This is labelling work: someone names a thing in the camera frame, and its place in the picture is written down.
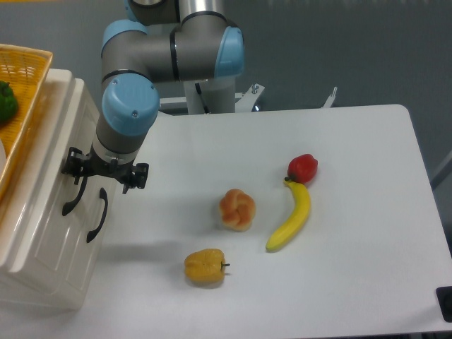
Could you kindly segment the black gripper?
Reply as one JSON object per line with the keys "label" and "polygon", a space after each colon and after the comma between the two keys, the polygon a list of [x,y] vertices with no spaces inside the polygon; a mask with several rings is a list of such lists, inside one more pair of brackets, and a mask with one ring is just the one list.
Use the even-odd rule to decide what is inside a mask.
{"label": "black gripper", "polygon": [[113,178],[123,185],[122,193],[127,194],[129,189],[145,188],[149,167],[148,163],[133,165],[132,161],[124,164],[120,164],[118,160],[105,162],[94,150],[86,155],[82,150],[70,147],[61,173],[73,177],[75,185],[83,177]]}

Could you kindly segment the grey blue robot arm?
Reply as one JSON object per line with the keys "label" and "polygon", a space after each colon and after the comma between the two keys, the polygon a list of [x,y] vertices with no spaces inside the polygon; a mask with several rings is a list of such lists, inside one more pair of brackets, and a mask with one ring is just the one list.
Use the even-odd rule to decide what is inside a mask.
{"label": "grey blue robot arm", "polygon": [[234,78],[244,70],[244,37],[221,1],[126,1],[128,16],[104,31],[102,108],[88,153],[70,148],[62,172],[145,186],[136,156],[157,118],[157,83]]}

